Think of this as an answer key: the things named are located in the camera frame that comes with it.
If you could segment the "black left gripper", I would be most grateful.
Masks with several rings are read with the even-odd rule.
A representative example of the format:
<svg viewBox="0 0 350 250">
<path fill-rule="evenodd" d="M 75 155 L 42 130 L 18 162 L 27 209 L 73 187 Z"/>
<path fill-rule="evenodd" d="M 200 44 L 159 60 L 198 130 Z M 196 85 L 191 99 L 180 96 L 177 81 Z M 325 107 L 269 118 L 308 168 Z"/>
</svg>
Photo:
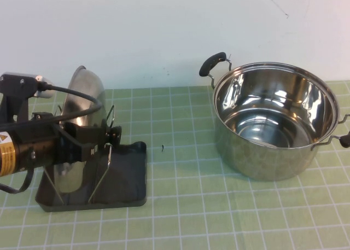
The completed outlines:
<svg viewBox="0 0 350 250">
<path fill-rule="evenodd" d="M 88 161 L 109 148 L 118 149 L 121 141 L 121 126 L 79 126 L 74 123 L 55 125 L 58 138 L 55 140 L 54 164 Z"/>
</svg>

